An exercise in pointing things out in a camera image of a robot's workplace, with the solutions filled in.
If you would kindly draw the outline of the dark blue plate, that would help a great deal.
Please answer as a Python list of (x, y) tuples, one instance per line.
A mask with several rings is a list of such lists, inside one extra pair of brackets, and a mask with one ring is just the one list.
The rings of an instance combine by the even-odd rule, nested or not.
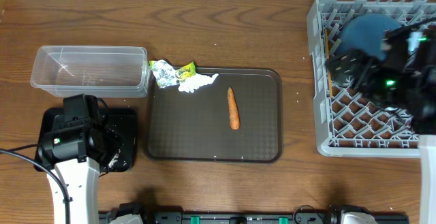
[(384, 60), (386, 53), (382, 50), (382, 40), (385, 31), (398, 28), (401, 28), (400, 23), (383, 14), (359, 16), (343, 26), (339, 35), (341, 43), (334, 54), (341, 55), (351, 49), (359, 49), (369, 56)]

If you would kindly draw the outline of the pile of white rice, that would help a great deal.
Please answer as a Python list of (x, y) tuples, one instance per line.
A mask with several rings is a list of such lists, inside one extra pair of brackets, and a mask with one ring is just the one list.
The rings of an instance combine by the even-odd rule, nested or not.
[(102, 161), (101, 169), (105, 172), (112, 170), (114, 164), (119, 160), (123, 138), (114, 125), (106, 125), (104, 130), (104, 146), (106, 154)]

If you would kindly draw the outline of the orange carrot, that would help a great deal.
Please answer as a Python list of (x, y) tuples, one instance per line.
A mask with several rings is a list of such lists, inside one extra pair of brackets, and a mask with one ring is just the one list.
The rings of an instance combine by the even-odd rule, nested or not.
[(231, 87), (228, 88), (228, 110), (229, 110), (230, 127), (233, 130), (239, 129), (240, 127), (239, 112), (236, 104), (236, 99), (234, 96), (234, 91)]

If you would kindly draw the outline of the light blue saucer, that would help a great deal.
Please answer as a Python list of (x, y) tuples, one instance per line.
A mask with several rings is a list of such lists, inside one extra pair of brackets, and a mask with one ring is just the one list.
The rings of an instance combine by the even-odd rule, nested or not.
[(422, 37), (421, 31), (412, 31), (409, 34), (409, 38), (407, 39), (408, 43), (408, 51), (410, 54), (412, 54), (414, 51), (418, 49), (418, 46), (420, 45), (420, 38)]

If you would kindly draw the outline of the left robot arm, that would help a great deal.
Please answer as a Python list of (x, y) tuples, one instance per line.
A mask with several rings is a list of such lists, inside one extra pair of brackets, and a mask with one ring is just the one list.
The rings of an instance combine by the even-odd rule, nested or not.
[(100, 118), (47, 110), (35, 160), (48, 170), (55, 223), (98, 223), (98, 178), (110, 140)]

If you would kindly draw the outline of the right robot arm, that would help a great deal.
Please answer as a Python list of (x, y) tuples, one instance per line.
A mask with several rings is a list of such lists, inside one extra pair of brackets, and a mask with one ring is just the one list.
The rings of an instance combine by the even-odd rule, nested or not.
[(386, 33), (380, 60), (359, 49), (332, 57), (326, 69), (337, 83), (352, 77), (354, 90), (382, 108), (400, 108), (412, 116), (419, 135), (422, 186), (420, 223), (435, 222), (435, 31), (418, 25)]

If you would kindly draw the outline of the grey dishwasher rack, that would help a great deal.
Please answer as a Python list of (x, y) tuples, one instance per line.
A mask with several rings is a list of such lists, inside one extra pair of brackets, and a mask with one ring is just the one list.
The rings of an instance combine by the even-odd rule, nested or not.
[(313, 61), (313, 113), (318, 152), (326, 157), (418, 158), (418, 136), (405, 110), (377, 109), (352, 90), (339, 86), (324, 63), (342, 44), (340, 33), (351, 20), (382, 14), (401, 25), (435, 16), (435, 0), (315, 0), (307, 14), (309, 54)]

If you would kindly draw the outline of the black plastic tray bin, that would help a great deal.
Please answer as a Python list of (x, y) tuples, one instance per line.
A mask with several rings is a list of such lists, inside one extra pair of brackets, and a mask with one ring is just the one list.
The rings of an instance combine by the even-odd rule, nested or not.
[[(63, 108), (49, 108), (42, 117), (42, 124), (38, 138), (38, 144), (42, 142), (43, 136), (52, 131), (56, 116), (64, 114)], [(123, 138), (119, 160), (109, 172), (126, 172), (134, 166), (138, 143), (138, 117), (131, 108), (110, 108), (108, 122), (106, 125), (114, 125)]]

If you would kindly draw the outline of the clear plastic bin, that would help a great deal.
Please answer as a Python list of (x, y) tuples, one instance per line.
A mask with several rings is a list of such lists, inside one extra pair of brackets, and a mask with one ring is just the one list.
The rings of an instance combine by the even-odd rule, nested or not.
[(30, 84), (55, 97), (86, 94), (142, 98), (151, 71), (147, 51), (137, 46), (42, 46)]

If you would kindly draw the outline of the crumpled foil snack wrapper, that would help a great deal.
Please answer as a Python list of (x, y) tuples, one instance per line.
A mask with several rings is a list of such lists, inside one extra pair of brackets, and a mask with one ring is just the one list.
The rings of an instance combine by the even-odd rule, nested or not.
[(176, 86), (196, 74), (196, 66), (191, 62), (175, 69), (165, 60), (149, 61), (151, 71), (159, 88)]

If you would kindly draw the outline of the dark brown serving tray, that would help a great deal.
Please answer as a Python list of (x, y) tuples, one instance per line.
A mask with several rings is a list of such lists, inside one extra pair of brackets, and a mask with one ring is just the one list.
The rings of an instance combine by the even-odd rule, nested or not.
[[(283, 153), (281, 77), (272, 69), (199, 67), (219, 74), (194, 93), (153, 86), (148, 96), (146, 156), (156, 160), (274, 163)], [(228, 88), (240, 127), (230, 127)]]

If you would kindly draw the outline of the crumpled white tissue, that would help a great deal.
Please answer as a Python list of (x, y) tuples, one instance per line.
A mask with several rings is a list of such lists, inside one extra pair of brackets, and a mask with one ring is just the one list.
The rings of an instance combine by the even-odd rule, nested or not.
[(207, 76), (203, 74), (195, 74), (179, 84), (178, 90), (180, 92), (194, 93), (201, 86), (212, 84), (219, 74)]

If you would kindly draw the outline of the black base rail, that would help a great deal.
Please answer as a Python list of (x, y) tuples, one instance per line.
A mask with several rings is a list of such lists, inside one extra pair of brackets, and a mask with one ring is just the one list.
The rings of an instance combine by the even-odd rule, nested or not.
[(186, 212), (177, 208), (162, 208), (151, 212), (139, 203), (121, 204), (117, 209), (98, 214), (99, 223), (146, 224), (310, 224), (310, 223), (409, 223), (406, 214), (370, 212), (359, 206), (330, 206), (317, 210), (310, 205), (299, 206), (292, 213), (278, 212)]

